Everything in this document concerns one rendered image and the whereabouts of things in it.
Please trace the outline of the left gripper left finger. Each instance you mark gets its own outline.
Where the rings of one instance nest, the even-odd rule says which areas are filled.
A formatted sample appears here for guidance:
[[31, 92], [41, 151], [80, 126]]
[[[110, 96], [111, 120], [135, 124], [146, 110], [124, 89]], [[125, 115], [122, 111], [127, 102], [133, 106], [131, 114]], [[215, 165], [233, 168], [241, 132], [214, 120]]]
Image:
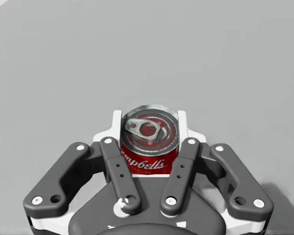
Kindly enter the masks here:
[[122, 111], [115, 110], [111, 128], [96, 134], [92, 145], [75, 142], [63, 152], [23, 200], [27, 216], [64, 215], [81, 187], [99, 172], [113, 184], [122, 212], [133, 215], [141, 211], [141, 197], [120, 150], [122, 117]]

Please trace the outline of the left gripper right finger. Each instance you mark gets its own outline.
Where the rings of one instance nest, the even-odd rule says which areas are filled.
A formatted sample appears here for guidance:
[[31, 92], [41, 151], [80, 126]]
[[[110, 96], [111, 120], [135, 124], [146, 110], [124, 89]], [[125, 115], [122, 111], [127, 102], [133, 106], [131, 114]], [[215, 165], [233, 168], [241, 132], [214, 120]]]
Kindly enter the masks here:
[[231, 216], [271, 216], [272, 200], [229, 145], [208, 146], [202, 134], [188, 128], [185, 111], [178, 111], [178, 130], [179, 154], [161, 198], [163, 214], [181, 213], [187, 189], [201, 173], [221, 193]]

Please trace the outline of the red and white can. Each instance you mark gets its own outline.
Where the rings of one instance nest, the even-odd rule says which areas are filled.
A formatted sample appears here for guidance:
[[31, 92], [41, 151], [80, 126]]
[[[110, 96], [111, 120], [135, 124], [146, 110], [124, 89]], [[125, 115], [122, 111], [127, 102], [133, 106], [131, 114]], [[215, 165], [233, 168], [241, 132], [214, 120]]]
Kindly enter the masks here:
[[121, 122], [121, 153], [133, 174], [169, 174], [179, 151], [177, 112], [162, 105], [141, 105]]

